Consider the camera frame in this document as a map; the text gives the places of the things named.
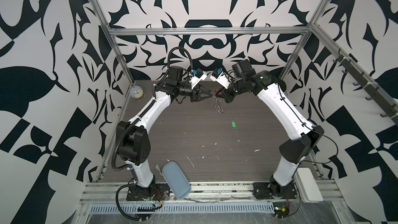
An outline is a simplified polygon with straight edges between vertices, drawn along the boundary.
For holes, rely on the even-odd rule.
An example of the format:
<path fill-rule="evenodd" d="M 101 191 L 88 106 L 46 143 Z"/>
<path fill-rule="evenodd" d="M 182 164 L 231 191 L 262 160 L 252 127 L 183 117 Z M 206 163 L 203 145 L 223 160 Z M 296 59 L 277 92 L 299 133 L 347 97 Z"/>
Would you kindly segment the key with green tag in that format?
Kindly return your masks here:
<path fill-rule="evenodd" d="M 236 123 L 235 123 L 234 120 L 231 121 L 231 125 L 232 125 L 232 128 L 233 128 L 233 129 L 236 129 L 236 128 L 237 128 Z"/>

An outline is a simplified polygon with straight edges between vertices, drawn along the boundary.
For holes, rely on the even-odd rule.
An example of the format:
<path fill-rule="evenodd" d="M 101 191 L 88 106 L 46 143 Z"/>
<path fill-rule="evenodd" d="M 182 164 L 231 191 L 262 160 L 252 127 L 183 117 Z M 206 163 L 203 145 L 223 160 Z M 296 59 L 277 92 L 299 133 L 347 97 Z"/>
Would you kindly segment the red handled keyring tool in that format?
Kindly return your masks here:
<path fill-rule="evenodd" d="M 215 90 L 214 90 L 214 96 L 213 96 L 213 102 L 214 102 L 214 104 L 215 104 L 215 109 L 216 109 L 216 111 L 217 111 L 218 113 L 223 114 L 223 113 L 224 113 L 224 108 L 223 108 L 223 106 L 222 106 L 222 100 L 223 100 L 223 98 L 217 97 L 217 93 L 218 93 L 218 90 L 215 89 Z"/>

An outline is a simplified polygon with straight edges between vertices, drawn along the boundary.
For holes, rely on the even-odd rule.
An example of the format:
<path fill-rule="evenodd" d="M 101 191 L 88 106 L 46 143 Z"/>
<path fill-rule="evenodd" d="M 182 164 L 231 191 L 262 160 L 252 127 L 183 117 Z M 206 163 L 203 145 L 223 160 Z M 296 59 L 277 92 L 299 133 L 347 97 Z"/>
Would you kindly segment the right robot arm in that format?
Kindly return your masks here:
<path fill-rule="evenodd" d="M 300 163 L 319 142 L 324 130 L 293 106 L 283 93 L 281 81 L 269 71 L 256 72 L 248 60 L 238 62 L 232 68 L 234 78 L 220 68 L 212 72 L 211 80 L 222 86 L 216 96 L 231 103 L 237 95 L 253 93 L 268 106 L 288 135 L 289 140 L 279 147 L 281 159 L 270 180 L 271 194 L 275 196 L 291 184 Z"/>

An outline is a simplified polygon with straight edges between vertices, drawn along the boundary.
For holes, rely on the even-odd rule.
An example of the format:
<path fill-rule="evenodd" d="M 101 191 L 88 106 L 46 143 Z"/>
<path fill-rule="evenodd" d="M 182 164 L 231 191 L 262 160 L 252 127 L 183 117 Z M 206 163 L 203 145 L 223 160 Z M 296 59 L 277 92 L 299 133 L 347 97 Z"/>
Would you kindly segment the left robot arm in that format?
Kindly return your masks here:
<path fill-rule="evenodd" d="M 212 97 L 209 89 L 201 82 L 207 77 L 202 69 L 185 71 L 171 66 L 166 75 L 152 88 L 152 98 L 137 115 L 117 125 L 116 143 L 111 166 L 114 171 L 132 171 L 138 187 L 152 188 L 155 182 L 150 170 L 148 157 L 151 151 L 149 132 L 162 112 L 177 101 L 178 96 L 199 102 Z"/>

